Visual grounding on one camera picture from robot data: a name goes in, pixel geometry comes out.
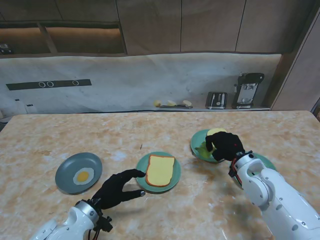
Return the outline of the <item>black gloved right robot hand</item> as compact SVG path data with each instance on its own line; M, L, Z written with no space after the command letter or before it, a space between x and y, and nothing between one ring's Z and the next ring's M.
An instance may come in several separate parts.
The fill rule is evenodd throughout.
M237 153L245 153L245 149L240 138L230 132L220 131L205 138L206 149L212 152L216 161L232 161L237 157Z

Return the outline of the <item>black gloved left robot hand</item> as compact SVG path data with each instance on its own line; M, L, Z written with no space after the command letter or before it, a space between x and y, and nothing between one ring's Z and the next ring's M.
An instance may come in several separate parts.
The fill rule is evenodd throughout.
M122 202L142 197L146 194L142 189L123 191L123 188L132 178L143 178L145 176L146 174L144 172L137 169L128 169L123 172L113 174L103 183L91 200L100 209L106 210L113 208Z

